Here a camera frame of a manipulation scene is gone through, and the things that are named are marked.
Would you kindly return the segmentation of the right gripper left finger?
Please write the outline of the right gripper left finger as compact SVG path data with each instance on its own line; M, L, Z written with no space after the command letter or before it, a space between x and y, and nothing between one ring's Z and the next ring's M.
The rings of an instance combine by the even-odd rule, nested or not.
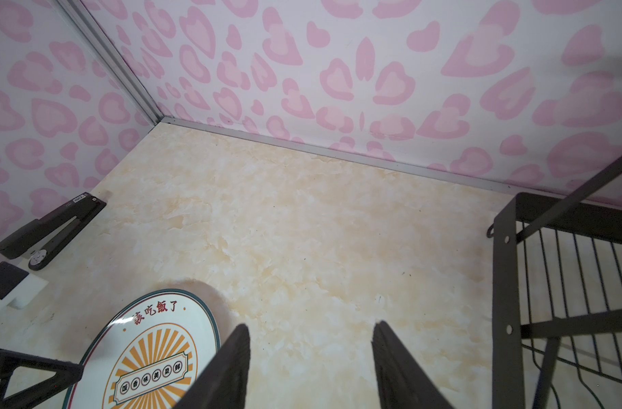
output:
M245 408L251 361L250 343L248 326L239 324L175 408Z

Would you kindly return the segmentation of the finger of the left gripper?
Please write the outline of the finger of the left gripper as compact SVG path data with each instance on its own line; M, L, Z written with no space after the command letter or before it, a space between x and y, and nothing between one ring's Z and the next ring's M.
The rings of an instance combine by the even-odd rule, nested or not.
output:
M0 408L35 408L83 377L84 367L0 349Z

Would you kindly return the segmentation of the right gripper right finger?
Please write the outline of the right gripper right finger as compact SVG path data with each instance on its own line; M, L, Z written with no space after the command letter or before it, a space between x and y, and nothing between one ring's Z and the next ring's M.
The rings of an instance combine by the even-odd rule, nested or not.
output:
M452 408L384 320L374 327L372 352L381 408Z

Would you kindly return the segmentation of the large orange sunburst plate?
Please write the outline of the large orange sunburst plate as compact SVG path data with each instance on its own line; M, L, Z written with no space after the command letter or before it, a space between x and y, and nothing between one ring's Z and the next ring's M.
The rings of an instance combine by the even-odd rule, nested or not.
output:
M221 347L203 300L180 289L152 291L115 315L80 363L65 408L173 408Z

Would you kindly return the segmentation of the black stapler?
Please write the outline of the black stapler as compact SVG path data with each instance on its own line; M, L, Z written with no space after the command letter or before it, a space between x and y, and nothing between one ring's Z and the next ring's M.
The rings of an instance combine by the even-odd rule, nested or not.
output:
M14 260L50 236L28 261L33 271L45 268L105 207L107 203L84 192L40 219L26 223L0 242L0 254Z

